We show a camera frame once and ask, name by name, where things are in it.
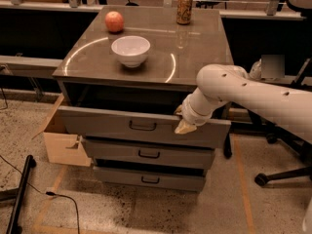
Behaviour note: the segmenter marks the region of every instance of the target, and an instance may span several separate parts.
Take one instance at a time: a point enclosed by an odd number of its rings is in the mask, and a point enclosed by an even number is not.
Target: can
[[[189,24],[191,22],[193,0],[177,0],[176,22]]]

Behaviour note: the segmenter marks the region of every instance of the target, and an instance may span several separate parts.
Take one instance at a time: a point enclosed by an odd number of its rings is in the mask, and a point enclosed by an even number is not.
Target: cabinet
[[[117,35],[102,23],[111,10],[125,18]],[[54,73],[69,104],[58,111],[67,131],[82,136],[99,180],[202,190],[230,122],[211,119],[177,135],[174,112],[196,88],[204,64],[232,58],[218,12],[196,11],[193,18],[179,27],[173,8],[104,7]],[[136,69],[122,66],[110,51],[114,39],[130,34],[151,43],[148,60]],[[183,47],[176,44],[181,40]]]

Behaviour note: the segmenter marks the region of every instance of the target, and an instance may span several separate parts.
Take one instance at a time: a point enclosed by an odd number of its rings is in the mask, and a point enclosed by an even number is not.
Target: floor
[[[154,189],[97,181],[90,167],[49,163],[42,134],[34,137],[57,94],[36,95],[5,90],[8,108],[0,111],[0,154],[18,169],[34,156],[19,215],[22,233],[78,233],[73,202],[50,197],[47,190],[77,202],[80,233],[259,233],[297,234],[311,199],[308,177],[254,183],[258,173],[277,173],[303,167],[294,152],[261,136],[231,135],[233,156],[215,151],[212,169],[200,193]],[[5,106],[0,96],[0,108]],[[16,188],[20,174],[0,160],[0,190]],[[14,201],[0,202],[0,233],[5,233]]]

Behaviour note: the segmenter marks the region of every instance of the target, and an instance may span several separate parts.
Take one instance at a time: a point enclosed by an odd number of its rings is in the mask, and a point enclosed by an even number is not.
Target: white bowl
[[[117,59],[128,67],[138,67],[148,56],[150,43],[140,36],[124,36],[111,45]]]

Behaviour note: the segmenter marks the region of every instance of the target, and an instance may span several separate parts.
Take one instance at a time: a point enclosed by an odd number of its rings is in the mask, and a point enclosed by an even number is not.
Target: apple
[[[119,12],[109,12],[105,16],[108,31],[117,33],[124,29],[124,18]]]

